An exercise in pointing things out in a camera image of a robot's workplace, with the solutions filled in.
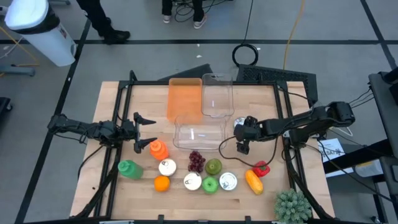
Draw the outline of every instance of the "red bell pepper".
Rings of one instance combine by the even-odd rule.
[[[267,163],[265,161],[260,161],[260,162],[256,163],[256,167],[252,168],[253,172],[258,177],[264,177],[265,175],[267,175],[269,173],[269,171],[271,171],[271,168],[269,168],[269,166],[263,166],[263,167],[259,167],[259,166],[266,165],[266,164]]]

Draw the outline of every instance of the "plastic plant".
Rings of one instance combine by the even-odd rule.
[[[286,224],[304,223],[311,217],[311,205],[302,192],[293,189],[277,194],[274,206],[276,219]]]

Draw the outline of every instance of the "yellow bell pepper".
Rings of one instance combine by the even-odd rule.
[[[253,170],[246,171],[245,178],[246,182],[256,195],[262,194],[262,191],[264,190],[262,187],[262,182],[260,178],[253,172]]]

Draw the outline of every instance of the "orange plastic container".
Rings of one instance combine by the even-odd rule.
[[[169,102],[167,119],[174,123],[178,116],[200,121],[202,100],[201,78],[171,78],[169,81]]]
[[[161,140],[155,140],[150,143],[150,154],[157,160],[164,160],[169,156],[166,144]]]

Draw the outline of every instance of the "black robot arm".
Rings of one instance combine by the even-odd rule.
[[[323,135],[330,127],[348,127],[354,122],[355,117],[348,103],[332,102],[285,119],[258,121],[248,116],[243,125],[236,125],[234,135],[239,141],[238,151],[249,154],[250,141],[269,141],[284,134],[290,139],[291,146],[301,148],[314,134]]]
[[[140,139],[139,125],[154,124],[155,121],[142,118],[138,113],[134,113],[134,121],[129,119],[122,121],[121,126],[116,126],[112,121],[100,121],[98,123],[83,123],[68,119],[64,114],[51,117],[47,126],[51,133],[71,132],[80,134],[89,139],[95,139],[106,147],[116,147],[122,141],[135,140],[134,151],[141,153],[141,150],[150,142],[157,138]]]

